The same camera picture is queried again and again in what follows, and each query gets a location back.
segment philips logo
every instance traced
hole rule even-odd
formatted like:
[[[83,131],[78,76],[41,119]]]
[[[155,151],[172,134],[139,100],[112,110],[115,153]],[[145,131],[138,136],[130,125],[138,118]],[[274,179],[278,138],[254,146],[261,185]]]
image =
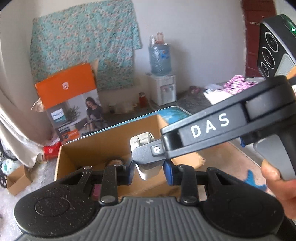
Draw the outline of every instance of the philips logo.
[[[53,120],[55,121],[55,120],[63,117],[64,112],[63,112],[63,109],[59,109],[59,110],[52,112],[50,115],[52,116]]]
[[[63,83],[62,87],[63,87],[64,90],[67,90],[69,88],[69,82]]]

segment small bottle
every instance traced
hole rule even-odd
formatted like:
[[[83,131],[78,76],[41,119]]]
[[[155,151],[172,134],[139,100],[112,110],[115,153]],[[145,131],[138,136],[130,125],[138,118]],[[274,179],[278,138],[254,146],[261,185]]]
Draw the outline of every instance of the small bottle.
[[[155,44],[155,37],[154,37],[154,35],[152,35],[152,36],[150,36],[150,39],[149,39],[149,46],[151,47],[151,46],[153,46],[154,44]]]
[[[156,36],[156,44],[164,44],[165,40],[164,40],[164,36],[162,32],[158,32],[157,36]]]
[[[140,107],[145,108],[147,107],[147,98],[144,92],[141,92],[139,94],[139,102],[140,102]]]

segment plastic bottle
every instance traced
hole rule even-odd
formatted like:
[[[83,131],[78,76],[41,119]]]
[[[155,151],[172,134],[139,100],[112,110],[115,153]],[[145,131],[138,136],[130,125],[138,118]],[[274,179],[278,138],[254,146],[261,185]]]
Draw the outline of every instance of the plastic bottle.
[[[162,33],[157,33],[156,38],[150,36],[149,56],[152,74],[156,76],[165,76],[172,71],[170,46],[164,44]]]

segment pink cloth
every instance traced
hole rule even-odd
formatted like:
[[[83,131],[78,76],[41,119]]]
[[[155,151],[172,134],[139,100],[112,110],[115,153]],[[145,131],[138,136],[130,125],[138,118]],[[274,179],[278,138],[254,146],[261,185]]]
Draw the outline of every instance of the pink cloth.
[[[257,82],[245,81],[242,75],[236,75],[223,85],[223,89],[226,92],[235,95],[256,84]]]

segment cardboard box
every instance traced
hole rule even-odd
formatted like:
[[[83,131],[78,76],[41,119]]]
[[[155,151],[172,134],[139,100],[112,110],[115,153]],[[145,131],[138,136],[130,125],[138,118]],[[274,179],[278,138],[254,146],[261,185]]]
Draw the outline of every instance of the cardboard box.
[[[107,127],[90,64],[62,70],[35,87],[63,144]]]
[[[155,139],[159,139],[160,129],[165,126],[167,123],[161,116],[153,115],[67,143],[59,150],[55,180],[85,166],[103,170],[106,160],[112,157],[122,157],[127,160],[131,156],[130,139],[133,136],[150,132]],[[175,165],[186,164],[195,169],[204,164],[204,159],[197,153],[177,157],[172,161]],[[136,169],[132,184],[119,186],[118,195],[119,197],[178,196],[179,188],[167,184],[163,170],[157,176],[144,181]]]
[[[14,196],[31,183],[31,173],[24,165],[7,176],[7,190]]]

